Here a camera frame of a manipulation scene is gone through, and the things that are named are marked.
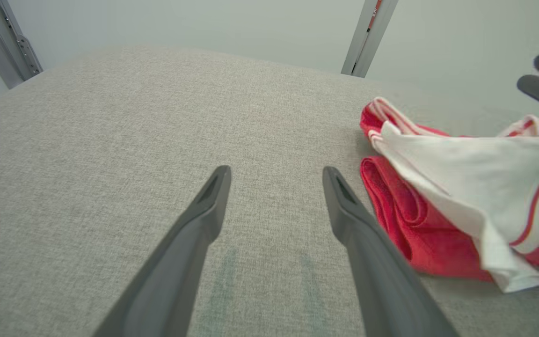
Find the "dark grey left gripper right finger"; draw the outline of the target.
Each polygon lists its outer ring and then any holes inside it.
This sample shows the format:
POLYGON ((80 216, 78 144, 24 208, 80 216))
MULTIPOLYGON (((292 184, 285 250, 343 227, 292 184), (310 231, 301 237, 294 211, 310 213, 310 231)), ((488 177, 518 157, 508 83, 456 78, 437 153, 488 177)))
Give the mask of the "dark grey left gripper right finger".
POLYGON ((403 255, 340 171, 323 169, 332 232, 345 246, 368 337, 457 337, 403 255))

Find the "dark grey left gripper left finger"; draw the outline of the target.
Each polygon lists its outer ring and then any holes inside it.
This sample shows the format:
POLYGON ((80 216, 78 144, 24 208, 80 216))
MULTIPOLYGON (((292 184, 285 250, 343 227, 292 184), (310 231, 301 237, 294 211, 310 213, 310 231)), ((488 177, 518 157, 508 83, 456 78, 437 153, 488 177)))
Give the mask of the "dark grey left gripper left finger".
POLYGON ((209 246, 226 213, 231 168, 218 166, 112 307, 96 337, 185 337, 209 246))

